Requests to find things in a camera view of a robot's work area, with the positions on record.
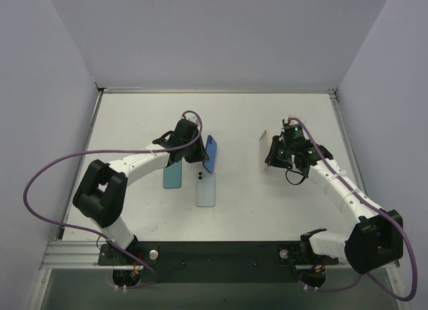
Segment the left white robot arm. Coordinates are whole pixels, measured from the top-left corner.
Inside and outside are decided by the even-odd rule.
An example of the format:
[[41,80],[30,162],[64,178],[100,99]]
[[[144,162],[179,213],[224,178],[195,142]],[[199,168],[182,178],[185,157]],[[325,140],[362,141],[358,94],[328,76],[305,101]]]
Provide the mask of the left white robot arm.
[[183,118],[173,131],[153,140],[141,153],[110,162],[92,161],[72,202],[107,240],[116,245],[113,255],[126,265],[137,256],[137,238],[121,217],[127,188],[150,173],[181,160],[198,163],[208,159],[201,128],[197,123]]

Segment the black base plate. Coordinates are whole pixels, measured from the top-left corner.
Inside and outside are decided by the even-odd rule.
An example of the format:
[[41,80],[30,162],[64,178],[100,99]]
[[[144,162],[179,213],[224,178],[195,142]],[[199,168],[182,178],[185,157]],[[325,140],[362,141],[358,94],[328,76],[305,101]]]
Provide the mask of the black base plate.
[[338,264],[336,258],[307,252],[299,241],[140,241],[130,252],[154,273],[108,243],[100,247],[98,264],[114,267],[120,280],[126,271],[161,283],[291,283],[299,267]]

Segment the teal phone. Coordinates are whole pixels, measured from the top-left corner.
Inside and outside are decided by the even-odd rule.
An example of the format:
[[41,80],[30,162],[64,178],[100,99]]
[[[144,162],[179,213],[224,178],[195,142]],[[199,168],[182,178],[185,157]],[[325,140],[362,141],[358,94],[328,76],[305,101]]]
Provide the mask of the teal phone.
[[163,188],[178,189],[182,186],[182,162],[174,163],[163,169]]

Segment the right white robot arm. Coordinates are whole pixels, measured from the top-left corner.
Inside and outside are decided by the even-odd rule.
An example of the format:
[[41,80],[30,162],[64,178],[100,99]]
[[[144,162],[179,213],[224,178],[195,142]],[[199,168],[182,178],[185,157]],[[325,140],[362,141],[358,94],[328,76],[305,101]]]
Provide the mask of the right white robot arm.
[[369,199],[323,145],[305,137],[301,124],[284,122],[277,136],[264,131],[259,138],[259,157],[263,169],[281,168],[313,182],[348,223],[344,233],[319,228],[303,234],[300,250],[307,260],[340,259],[357,273],[366,274],[403,256],[404,242],[398,230],[403,224],[401,215]]

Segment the light blue phone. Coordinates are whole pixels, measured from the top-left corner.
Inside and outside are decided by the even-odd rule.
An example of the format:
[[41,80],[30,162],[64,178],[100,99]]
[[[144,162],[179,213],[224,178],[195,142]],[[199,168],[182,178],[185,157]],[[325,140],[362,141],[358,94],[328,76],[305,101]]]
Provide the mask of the light blue phone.
[[196,205],[200,208],[215,206],[215,174],[206,170],[197,173]]

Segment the aluminium front rail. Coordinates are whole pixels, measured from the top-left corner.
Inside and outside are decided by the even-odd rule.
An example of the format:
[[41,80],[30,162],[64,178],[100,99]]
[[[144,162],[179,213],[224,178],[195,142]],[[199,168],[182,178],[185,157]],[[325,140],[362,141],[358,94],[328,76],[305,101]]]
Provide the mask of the aluminium front rail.
[[134,243],[127,253],[109,243],[57,241],[49,243],[42,266],[47,269],[110,267],[130,269],[147,264],[156,272],[189,267],[311,267],[326,262],[345,264],[365,274],[395,261],[394,255],[382,258],[386,249],[375,255],[358,249],[350,258],[331,252],[320,255],[306,241],[146,241]]

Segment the beige phone case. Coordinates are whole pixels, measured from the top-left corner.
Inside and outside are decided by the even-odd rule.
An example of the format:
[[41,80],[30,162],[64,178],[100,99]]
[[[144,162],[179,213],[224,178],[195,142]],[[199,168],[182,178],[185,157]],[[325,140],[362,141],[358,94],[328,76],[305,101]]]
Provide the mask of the beige phone case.
[[270,152],[270,147],[272,143],[272,138],[268,130],[264,130],[259,138],[259,167],[261,171],[264,171],[268,168],[268,165],[265,163],[265,159],[268,157]]

